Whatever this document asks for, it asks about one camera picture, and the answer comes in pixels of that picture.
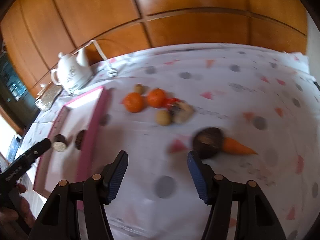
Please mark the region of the person's hand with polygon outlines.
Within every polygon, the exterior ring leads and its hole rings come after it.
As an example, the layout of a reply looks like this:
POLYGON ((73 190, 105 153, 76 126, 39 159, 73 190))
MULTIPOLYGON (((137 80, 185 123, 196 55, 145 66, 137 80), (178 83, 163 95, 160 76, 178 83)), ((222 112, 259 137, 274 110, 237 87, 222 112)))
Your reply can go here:
POLYGON ((1 196, 1 239, 27 239, 28 235, 16 223, 19 217, 23 218, 29 228, 35 223, 35 217, 30 209, 29 202, 21 196, 27 191, 23 184, 16 184, 18 191, 18 206, 11 209, 7 198, 1 196))

